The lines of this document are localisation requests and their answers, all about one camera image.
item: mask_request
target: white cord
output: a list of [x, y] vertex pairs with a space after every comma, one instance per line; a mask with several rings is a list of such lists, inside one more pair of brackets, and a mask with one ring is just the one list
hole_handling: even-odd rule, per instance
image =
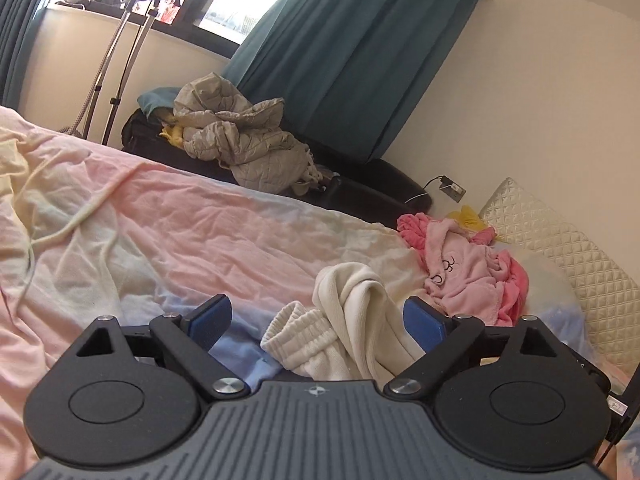
[[104, 56], [102, 57], [102, 61], [100, 62], [100, 68], [98, 69], [98, 73], [95, 75], [94, 82], [91, 84], [91, 89], [89, 90], [89, 94], [87, 95], [86, 99], [84, 100], [84, 104], [82, 105], [82, 108], [80, 110], [80, 113], [78, 114], [78, 117], [76, 117], [76, 121], [73, 123], [72, 126], [67, 126], [65, 128], [62, 128], [61, 130], [59, 130], [61, 134], [69, 134], [69, 135], [75, 136], [75, 137], [82, 137], [80, 132], [78, 132], [78, 126], [82, 122], [82, 118], [84, 117], [84, 114], [86, 113], [86, 110], [89, 107], [89, 103], [91, 102], [91, 99], [94, 96], [95, 86], [98, 83], [98, 79], [100, 79], [100, 74], [102, 74], [102, 70], [104, 70], [104, 66], [106, 65], [107, 60], [108, 60], [108, 58], [110, 56], [111, 47], [113, 46], [113, 43], [116, 41], [116, 39], [118, 37], [118, 30], [119, 30], [120, 26], [122, 25], [123, 20], [126, 21], [128, 19], [129, 19], [129, 17], [127, 16], [127, 13], [125, 12], [122, 15], [121, 19], [120, 19], [120, 23], [116, 27], [116, 31], [113, 33], [113, 37], [111, 38], [111, 41], [109, 42], [109, 44], [107, 46], [107, 50], [105, 51]]
[[[444, 175], [440, 175], [440, 176], [437, 176], [437, 177], [432, 178], [430, 181], [428, 181], [428, 182], [424, 185], [423, 189], [427, 189], [427, 186], [428, 186], [431, 182], [434, 182], [435, 180], [439, 180], [439, 181], [441, 181], [441, 182], [442, 182], [443, 177], [444, 177]], [[449, 184], [448, 186], [445, 186], [445, 187], [441, 187], [440, 189], [446, 189], [447, 187], [451, 187], [451, 184]], [[405, 204], [405, 205], [407, 205], [409, 202], [411, 202], [411, 200], [414, 200], [414, 199], [416, 199], [416, 198], [420, 198], [421, 196], [427, 196], [428, 194], [429, 194], [429, 193], [426, 193], [426, 192], [425, 192], [425, 193], [420, 193], [420, 195], [412, 196], [412, 197], [411, 197], [409, 200], [407, 200], [404, 204]]]

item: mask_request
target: cable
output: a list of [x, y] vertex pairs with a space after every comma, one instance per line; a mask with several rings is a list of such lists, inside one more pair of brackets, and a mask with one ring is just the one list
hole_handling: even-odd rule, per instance
[[[440, 175], [440, 176], [436, 176], [434, 178], [432, 178], [430, 181], [428, 181], [424, 186], [422, 186], [422, 189], [427, 189], [427, 186], [433, 182], [434, 180], [439, 180], [442, 181], [442, 179], [444, 178], [444, 175]], [[411, 200], [414, 200], [415, 198], [420, 198], [421, 196], [425, 196], [428, 195], [429, 193], [420, 193], [420, 195], [416, 195], [416, 196], [412, 196], [409, 200], [407, 200], [404, 204], [408, 204], [409, 202], [411, 202]]]
[[609, 445], [607, 446], [607, 449], [604, 451], [604, 453], [602, 454], [602, 456], [598, 459], [598, 461], [596, 462], [596, 467], [600, 467], [600, 465], [602, 464], [602, 462], [604, 462], [604, 459], [607, 457], [607, 455], [609, 454], [609, 451], [611, 451], [613, 449], [613, 447], [615, 446], [614, 444], [615, 440], [613, 440], [612, 442], [609, 442]]
[[108, 63], [108, 60], [111, 55], [111, 48], [113, 47], [113, 44], [118, 39], [119, 29], [120, 27], [123, 26], [123, 22], [126, 22], [128, 19], [129, 17], [127, 16], [126, 13], [124, 13], [120, 19], [120, 23], [118, 24], [118, 27], [116, 27], [116, 31], [113, 33], [113, 36], [111, 37], [111, 41], [107, 46], [107, 51], [104, 53], [104, 56], [102, 57], [102, 61], [100, 62], [100, 68], [98, 69], [98, 73], [95, 75], [94, 82], [91, 84], [91, 89], [89, 90], [89, 93], [86, 99], [84, 100], [84, 104], [82, 104], [80, 113], [78, 114], [75, 122], [71, 126], [67, 126], [66, 128], [62, 128], [60, 130], [61, 134], [69, 134], [75, 137], [81, 136], [80, 133], [78, 132], [78, 126], [82, 122], [82, 118], [84, 117], [84, 114], [86, 113], [86, 110], [89, 107], [89, 103], [91, 102], [91, 99], [94, 96], [95, 86], [98, 84], [98, 79], [100, 79], [100, 75], [104, 70], [105, 65], [107, 65]]

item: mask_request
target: gray ribbed surface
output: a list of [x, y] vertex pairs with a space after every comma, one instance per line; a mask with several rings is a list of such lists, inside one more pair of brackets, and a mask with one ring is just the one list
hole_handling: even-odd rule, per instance
[[[313, 395], [316, 386], [325, 391]], [[372, 383], [264, 383], [219, 402], [180, 448], [120, 472], [74, 471], [41, 461], [24, 480], [596, 480], [587, 465], [539, 475], [495, 470], [466, 457], [423, 409], [381, 397]]]

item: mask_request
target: gray puffer jacket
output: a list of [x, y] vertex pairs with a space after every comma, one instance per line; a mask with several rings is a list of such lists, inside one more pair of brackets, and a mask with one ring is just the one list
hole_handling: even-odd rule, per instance
[[308, 146], [280, 129], [283, 111], [284, 99], [252, 105], [213, 73], [184, 86], [174, 103], [190, 156], [217, 159], [241, 186], [269, 193], [321, 179]]

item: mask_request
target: power cord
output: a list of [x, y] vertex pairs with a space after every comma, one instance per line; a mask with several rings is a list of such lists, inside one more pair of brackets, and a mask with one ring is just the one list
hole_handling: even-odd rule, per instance
[[[426, 190], [426, 189], [427, 189], [427, 186], [428, 186], [431, 182], [434, 182], [435, 180], [439, 180], [439, 181], [441, 181], [441, 182], [444, 184], [443, 178], [446, 178], [446, 177], [445, 177], [444, 175], [439, 175], [439, 176], [436, 176], [436, 177], [432, 178], [432, 179], [431, 179], [430, 181], [428, 181], [424, 186], [422, 186], [422, 189], [425, 189], [425, 190]], [[412, 197], [411, 197], [409, 200], [407, 200], [404, 204], [406, 205], [406, 204], [408, 204], [409, 202], [411, 202], [411, 200], [415, 200], [416, 198], [420, 198], [421, 196], [426, 196], [426, 195], [428, 195], [428, 194], [429, 194], [429, 193], [426, 193], [426, 192], [425, 192], [425, 193], [420, 193], [420, 195], [412, 196]]]
[[602, 454], [602, 456], [598, 459], [598, 461], [596, 462], [596, 467], [600, 467], [602, 465], [602, 463], [604, 462], [604, 459], [607, 457], [607, 455], [609, 454], [609, 452], [613, 449], [613, 447], [615, 446], [615, 440], [609, 442], [609, 445], [607, 446], [607, 449], [604, 450], [604, 453]]

